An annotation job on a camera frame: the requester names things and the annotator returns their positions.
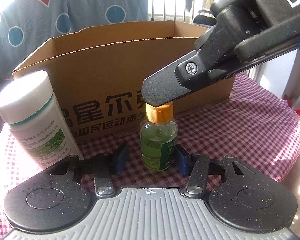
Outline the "green dropper bottle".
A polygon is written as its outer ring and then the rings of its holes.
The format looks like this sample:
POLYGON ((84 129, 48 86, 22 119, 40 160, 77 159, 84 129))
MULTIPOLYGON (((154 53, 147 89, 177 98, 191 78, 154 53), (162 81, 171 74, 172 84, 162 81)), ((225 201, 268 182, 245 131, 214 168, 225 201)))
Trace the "green dropper bottle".
POLYGON ((143 164, 152 171, 164 171, 174 158, 178 125, 173 118, 173 102, 159 107, 146 105, 146 119, 140 124, 143 164))

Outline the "white pill bottle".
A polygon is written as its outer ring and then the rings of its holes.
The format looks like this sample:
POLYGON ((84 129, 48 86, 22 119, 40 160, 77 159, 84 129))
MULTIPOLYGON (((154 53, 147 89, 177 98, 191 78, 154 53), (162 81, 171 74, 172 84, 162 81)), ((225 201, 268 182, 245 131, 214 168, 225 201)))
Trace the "white pill bottle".
POLYGON ((69 155, 84 158, 46 71, 24 75, 4 87, 0 92, 0 116, 21 147, 41 168, 69 155))

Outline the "brown cardboard box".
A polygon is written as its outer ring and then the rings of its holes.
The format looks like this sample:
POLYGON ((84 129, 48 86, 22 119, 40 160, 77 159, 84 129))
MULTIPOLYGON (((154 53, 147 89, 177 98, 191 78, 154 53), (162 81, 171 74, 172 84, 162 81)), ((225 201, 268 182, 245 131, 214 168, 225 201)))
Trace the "brown cardboard box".
POLYGON ((138 127, 143 80, 193 50, 205 28, 174 21, 89 27, 50 38, 12 72, 48 73, 77 142, 138 127))

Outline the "blue patterned bedsheet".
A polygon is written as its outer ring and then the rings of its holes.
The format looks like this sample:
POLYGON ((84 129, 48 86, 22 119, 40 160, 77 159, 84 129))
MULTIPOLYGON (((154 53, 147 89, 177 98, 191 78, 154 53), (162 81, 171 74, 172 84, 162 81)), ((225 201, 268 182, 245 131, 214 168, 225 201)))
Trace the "blue patterned bedsheet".
POLYGON ((0 79, 51 37, 148 20, 148 0, 12 0, 0 11, 0 79))

